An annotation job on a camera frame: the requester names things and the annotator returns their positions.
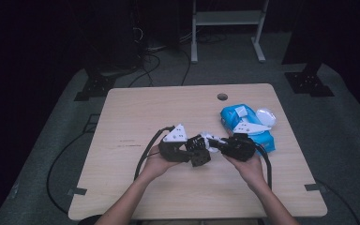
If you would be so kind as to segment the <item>white metal stand frame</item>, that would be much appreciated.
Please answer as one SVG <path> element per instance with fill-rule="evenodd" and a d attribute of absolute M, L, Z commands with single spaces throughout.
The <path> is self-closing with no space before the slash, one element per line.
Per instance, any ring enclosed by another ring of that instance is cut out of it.
<path fill-rule="evenodd" d="M 269 1 L 263 0 L 262 8 L 258 10 L 198 11 L 196 7 L 197 0 L 193 0 L 190 61 L 192 63 L 198 62 L 197 28 L 199 26 L 256 25 L 256 34 L 251 38 L 251 42 L 258 61 L 264 63 L 266 59 L 260 45 L 260 39 Z"/>

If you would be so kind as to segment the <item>black stand base plate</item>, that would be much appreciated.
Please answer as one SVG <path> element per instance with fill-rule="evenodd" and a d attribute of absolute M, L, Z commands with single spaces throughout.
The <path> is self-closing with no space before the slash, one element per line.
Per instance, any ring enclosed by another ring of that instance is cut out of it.
<path fill-rule="evenodd" d="M 285 77 L 295 94 L 310 94 L 312 97 L 332 97 L 332 90 L 318 76 L 320 62 L 307 63 L 300 72 L 286 72 Z"/>
<path fill-rule="evenodd" d="M 75 101 L 87 101 L 89 98 L 106 97 L 113 89 L 116 79 L 112 76 L 88 78 L 82 91 L 78 92 Z"/>

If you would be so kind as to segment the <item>grey tape strip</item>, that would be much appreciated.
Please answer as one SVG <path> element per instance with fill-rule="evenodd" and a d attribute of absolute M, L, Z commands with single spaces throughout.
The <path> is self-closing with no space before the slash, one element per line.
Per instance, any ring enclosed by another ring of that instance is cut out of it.
<path fill-rule="evenodd" d="M 326 186 L 322 185 L 322 184 L 306 184 L 305 189 L 306 189 L 306 191 L 315 191 L 315 190 L 317 190 L 317 191 L 320 191 L 322 193 L 327 191 Z"/>
<path fill-rule="evenodd" d="M 75 188 L 70 188 L 67 191 L 67 195 L 68 196 L 74 196 L 74 195 L 82 195 L 84 196 L 87 192 L 87 189 L 85 188 L 79 188 L 79 187 L 75 187 Z"/>

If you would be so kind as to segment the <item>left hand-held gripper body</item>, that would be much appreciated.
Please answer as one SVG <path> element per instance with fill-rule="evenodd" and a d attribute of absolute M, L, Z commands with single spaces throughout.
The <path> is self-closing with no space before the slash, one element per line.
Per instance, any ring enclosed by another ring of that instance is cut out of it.
<path fill-rule="evenodd" d="M 179 124 L 162 138 L 158 144 L 159 153 L 170 162 L 188 162 L 184 155 L 187 151 L 181 149 L 187 141 L 185 127 Z"/>

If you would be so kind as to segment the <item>blue wet wipes pack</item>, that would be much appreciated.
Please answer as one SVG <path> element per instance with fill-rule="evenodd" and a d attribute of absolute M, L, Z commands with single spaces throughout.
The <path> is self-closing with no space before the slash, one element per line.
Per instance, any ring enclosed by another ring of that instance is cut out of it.
<path fill-rule="evenodd" d="M 267 152 L 276 150 L 274 137 L 270 130 L 277 119 L 267 108 L 254 111 L 246 104 L 228 106 L 220 112 L 221 124 L 230 136 L 247 134 L 251 140 L 260 144 Z"/>

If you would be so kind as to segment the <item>person's right hand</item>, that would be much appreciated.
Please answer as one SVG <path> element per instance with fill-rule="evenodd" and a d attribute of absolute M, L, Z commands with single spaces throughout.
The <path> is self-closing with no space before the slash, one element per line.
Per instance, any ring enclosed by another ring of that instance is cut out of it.
<path fill-rule="evenodd" d="M 263 166 L 257 154 L 254 154 L 247 161 L 240 161 L 227 156 L 225 158 L 234 166 L 251 189 L 261 188 L 266 185 L 263 177 Z"/>

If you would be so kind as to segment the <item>person's left hand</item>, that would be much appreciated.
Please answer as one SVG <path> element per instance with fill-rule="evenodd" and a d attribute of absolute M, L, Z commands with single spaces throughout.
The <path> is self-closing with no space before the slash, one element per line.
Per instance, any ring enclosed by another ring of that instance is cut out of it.
<path fill-rule="evenodd" d="M 166 160 L 159 152 L 150 154 L 137 180 L 149 184 L 176 165 L 178 165 L 178 162 Z"/>

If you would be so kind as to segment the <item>dark equipment rack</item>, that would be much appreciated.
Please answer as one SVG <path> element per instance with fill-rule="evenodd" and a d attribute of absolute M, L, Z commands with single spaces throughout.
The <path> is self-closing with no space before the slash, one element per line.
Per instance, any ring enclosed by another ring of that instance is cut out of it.
<path fill-rule="evenodd" d="M 132 70 L 141 63 L 135 42 L 130 0 L 90 0 L 96 17 L 97 46 L 84 54 L 90 77 L 101 75 L 99 67 Z"/>

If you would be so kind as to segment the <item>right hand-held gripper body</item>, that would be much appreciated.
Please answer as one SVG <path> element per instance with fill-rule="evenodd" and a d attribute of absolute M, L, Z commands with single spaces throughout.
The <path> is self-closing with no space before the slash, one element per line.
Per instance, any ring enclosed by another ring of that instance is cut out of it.
<path fill-rule="evenodd" d="M 225 156 L 247 161 L 255 152 L 264 155 L 266 152 L 272 151 L 270 127 L 249 122 L 239 122 L 235 126 L 231 126 L 225 121 L 222 121 L 221 124 L 229 134 L 228 138 L 221 138 L 227 142 L 229 147 Z"/>

